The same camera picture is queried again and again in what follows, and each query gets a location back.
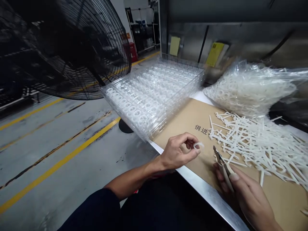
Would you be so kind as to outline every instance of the plastic bag of white parts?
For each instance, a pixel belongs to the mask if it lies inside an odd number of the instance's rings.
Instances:
[[[308,68],[274,69],[263,63],[235,60],[220,79],[203,90],[224,109],[247,117],[268,114],[280,99],[297,91],[308,80]]]

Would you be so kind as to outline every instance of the right hand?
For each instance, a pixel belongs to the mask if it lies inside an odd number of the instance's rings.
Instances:
[[[231,193],[223,175],[219,171],[218,163],[214,163],[213,166],[223,191]],[[242,212],[249,223],[257,231],[282,231],[275,220],[274,212],[261,185],[235,166],[230,165],[230,167],[235,172],[229,176],[230,182]]]

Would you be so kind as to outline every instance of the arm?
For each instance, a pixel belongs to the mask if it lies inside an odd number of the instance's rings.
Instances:
[[[256,231],[283,231],[275,220],[274,212],[260,184],[241,170],[230,165],[235,172],[229,176],[243,214]],[[231,193],[218,163],[214,163],[219,183],[225,193]]]
[[[138,190],[142,184],[160,171],[179,168],[195,159],[200,150],[194,149],[193,144],[198,139],[190,133],[183,133],[178,136],[171,137],[168,140],[164,152],[151,162],[137,168],[133,168],[109,182],[104,188],[108,188],[119,198],[124,200]],[[180,146],[185,143],[188,149],[184,154]]]

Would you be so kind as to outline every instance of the fingernail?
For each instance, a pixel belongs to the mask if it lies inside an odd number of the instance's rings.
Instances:
[[[238,174],[236,173],[232,173],[230,176],[229,176],[229,179],[231,181],[238,181],[240,179],[240,177],[238,176]]]

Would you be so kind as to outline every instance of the wire cutter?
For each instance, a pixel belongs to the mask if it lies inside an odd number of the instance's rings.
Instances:
[[[232,184],[231,184],[230,179],[229,179],[229,176],[232,173],[234,173],[234,171],[231,169],[230,165],[228,163],[226,163],[226,161],[222,158],[221,154],[217,151],[215,146],[213,146],[213,150],[214,150],[214,153],[215,153],[216,158],[217,158],[219,170],[220,170],[221,174],[224,176],[225,182],[227,183],[231,192],[234,192],[234,189],[233,189]]]

